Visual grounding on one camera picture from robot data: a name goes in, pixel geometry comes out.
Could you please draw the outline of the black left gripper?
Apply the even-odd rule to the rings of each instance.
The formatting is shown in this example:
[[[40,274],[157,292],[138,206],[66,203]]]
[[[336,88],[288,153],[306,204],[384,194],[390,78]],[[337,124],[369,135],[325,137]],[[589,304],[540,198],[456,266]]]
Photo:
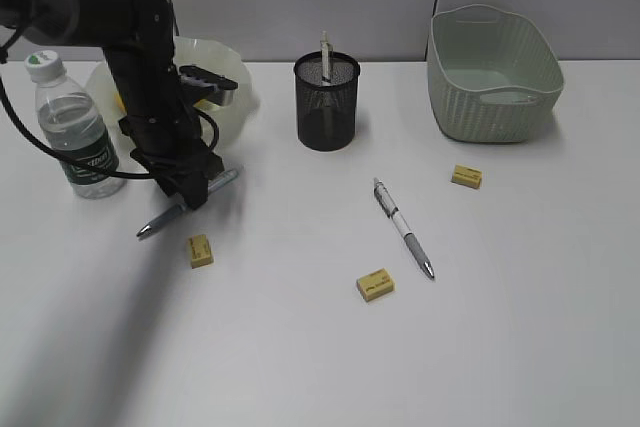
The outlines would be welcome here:
[[[119,94],[126,115],[118,121],[121,132],[134,143],[130,157],[144,173],[120,172],[120,178],[156,180],[167,196],[179,194],[192,210],[207,202],[209,181],[223,171],[215,153],[220,131],[217,123],[184,92],[150,98]]]

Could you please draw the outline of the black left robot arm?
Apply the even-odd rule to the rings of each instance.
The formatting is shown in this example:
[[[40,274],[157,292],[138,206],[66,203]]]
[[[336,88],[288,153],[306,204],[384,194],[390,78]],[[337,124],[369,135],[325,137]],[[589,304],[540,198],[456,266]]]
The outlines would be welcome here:
[[[174,63],[173,15],[167,0],[1,0],[1,24],[12,30],[2,57],[21,37],[41,46],[102,50],[126,109],[121,132],[131,157],[163,192],[197,209],[224,170],[215,140],[202,138],[208,114],[196,103],[216,89],[206,71]]]

